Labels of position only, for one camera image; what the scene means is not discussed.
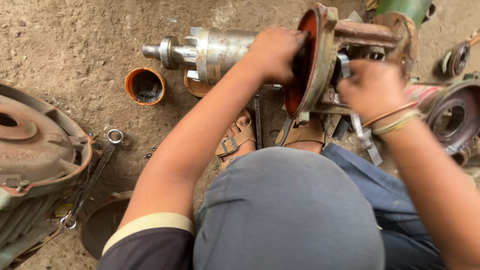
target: bracelet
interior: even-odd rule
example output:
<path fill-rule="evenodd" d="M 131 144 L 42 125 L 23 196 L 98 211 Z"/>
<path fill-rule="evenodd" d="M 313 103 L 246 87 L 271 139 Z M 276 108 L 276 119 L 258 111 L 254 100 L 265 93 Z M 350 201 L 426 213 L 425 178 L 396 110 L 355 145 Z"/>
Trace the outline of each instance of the bracelet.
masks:
<path fill-rule="evenodd" d="M 395 129 L 400 129 L 406 123 L 408 123 L 408 121 L 410 119 L 412 119 L 413 117 L 416 117 L 416 116 L 421 116 L 421 112 L 419 110 L 410 110 L 410 111 L 406 112 L 404 115 L 402 115 L 400 117 L 400 119 L 394 121 L 393 123 L 388 124 L 388 125 L 386 125 L 384 127 L 381 127 L 379 129 L 375 129 L 374 131 L 372 131 L 372 134 L 382 135 L 382 134 L 385 134 L 387 132 L 393 131 Z"/>
<path fill-rule="evenodd" d="M 380 115 L 380 116 L 378 116 L 378 117 L 373 118 L 372 120 L 370 120 L 370 121 L 366 122 L 365 124 L 363 124 L 362 127 L 364 127 L 364 128 L 365 128 L 365 127 L 369 127 L 369 126 L 371 126 L 373 123 L 379 121 L 380 119 L 383 119 L 383 118 L 385 118 L 385 117 L 388 117 L 388 116 L 390 116 L 390 115 L 392 115 L 392 114 L 394 114 L 394 113 L 397 113 L 397 112 L 399 112 L 399 111 L 401 111 L 401 110 L 404 110 L 404 109 L 406 109 L 406 108 L 408 108 L 408 107 L 410 107 L 410 106 L 417 105 L 417 104 L 418 104 L 418 101 L 413 101 L 413 102 L 410 102 L 410 103 L 408 103 L 408 104 L 406 104 L 406 105 L 400 106 L 400 107 L 396 108 L 395 110 L 391 110 L 391 111 L 389 111 L 389 112 L 387 112 L 387 113 L 384 113 L 384 114 L 382 114 L 382 115 Z"/>

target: foot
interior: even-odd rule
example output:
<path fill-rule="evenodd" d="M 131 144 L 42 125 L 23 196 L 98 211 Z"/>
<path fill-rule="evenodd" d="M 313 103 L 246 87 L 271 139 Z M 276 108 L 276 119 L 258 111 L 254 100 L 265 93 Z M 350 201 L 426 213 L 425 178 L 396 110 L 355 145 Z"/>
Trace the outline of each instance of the foot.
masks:
<path fill-rule="evenodd" d="M 239 123 L 241 126 L 243 127 L 247 127 L 248 124 L 250 123 L 250 119 L 248 119 L 244 114 L 243 112 L 240 113 L 238 119 L 237 119 L 237 123 Z M 232 125 L 230 125 L 230 127 L 227 129 L 227 131 L 225 131 L 225 134 L 223 135 L 223 139 L 225 138 L 228 138 L 228 137 L 235 137 L 238 133 L 240 133 L 240 129 L 237 127 L 237 125 L 235 123 L 232 123 Z M 227 160 L 229 160 L 230 158 L 232 157 L 240 157 L 240 156 L 243 156 L 245 154 L 248 154 L 250 152 L 253 152 L 255 151 L 256 148 L 255 148 L 255 142 L 253 141 L 246 141 L 245 143 L 243 143 L 242 145 L 240 145 L 237 149 L 237 151 L 233 152 L 233 153 L 230 153 L 228 155 L 225 155 L 225 156 L 222 156 L 220 157 L 222 159 L 222 162 L 225 162 Z"/>
<path fill-rule="evenodd" d="M 320 118 L 323 118 L 323 115 L 314 115 L 310 114 L 310 121 L 306 125 L 299 125 L 298 128 L 312 128 L 322 132 L 324 128 L 322 127 L 322 121 Z M 322 152 L 323 145 L 319 142 L 314 141 L 305 141 L 305 142 L 295 142 L 285 145 L 284 147 L 306 150 L 313 153 L 320 154 Z"/>

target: black shirt sleeve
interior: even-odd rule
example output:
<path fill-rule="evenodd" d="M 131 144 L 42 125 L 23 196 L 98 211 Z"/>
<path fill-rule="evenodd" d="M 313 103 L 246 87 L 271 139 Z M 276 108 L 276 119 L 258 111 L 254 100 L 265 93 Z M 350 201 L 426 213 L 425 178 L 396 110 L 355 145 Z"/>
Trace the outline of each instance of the black shirt sleeve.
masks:
<path fill-rule="evenodd" d="M 152 228 L 115 243 L 97 270 L 191 270 L 193 235 L 178 228 Z"/>

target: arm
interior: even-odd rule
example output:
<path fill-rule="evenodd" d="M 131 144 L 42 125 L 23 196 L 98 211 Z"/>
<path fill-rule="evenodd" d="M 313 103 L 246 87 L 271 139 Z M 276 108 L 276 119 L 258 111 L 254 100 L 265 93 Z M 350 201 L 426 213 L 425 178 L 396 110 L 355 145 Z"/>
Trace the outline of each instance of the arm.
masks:
<path fill-rule="evenodd" d="M 248 53 L 188 112 L 144 168 L 120 224 L 153 213 L 192 218 L 195 182 L 207 167 L 225 130 L 264 83 L 288 84 L 293 58 L 306 33 L 269 26 Z"/>
<path fill-rule="evenodd" d="M 407 103 L 399 70 L 385 63 L 352 61 L 355 77 L 339 91 L 359 115 L 369 120 Z M 398 119 L 385 118 L 374 128 Z M 382 135 L 428 232 L 452 269 L 480 267 L 480 194 L 418 119 Z"/>

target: sandal buckle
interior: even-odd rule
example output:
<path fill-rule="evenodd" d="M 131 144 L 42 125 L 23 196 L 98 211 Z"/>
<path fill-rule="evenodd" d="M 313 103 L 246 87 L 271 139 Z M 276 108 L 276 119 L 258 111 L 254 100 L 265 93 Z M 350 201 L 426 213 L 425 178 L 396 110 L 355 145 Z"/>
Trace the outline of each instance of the sandal buckle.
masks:
<path fill-rule="evenodd" d="M 231 151 L 228 151 L 227 149 L 227 146 L 225 145 L 225 143 L 227 141 L 231 141 L 232 142 L 232 146 L 233 146 L 233 149 Z M 235 143 L 235 139 L 232 138 L 232 137 L 228 137 L 228 138 L 225 138 L 224 140 L 222 140 L 222 142 L 220 142 L 222 148 L 223 148 L 223 151 L 225 152 L 225 154 L 230 154 L 230 153 L 233 153 L 235 151 L 237 151 L 238 147 L 237 147 L 237 143 Z"/>

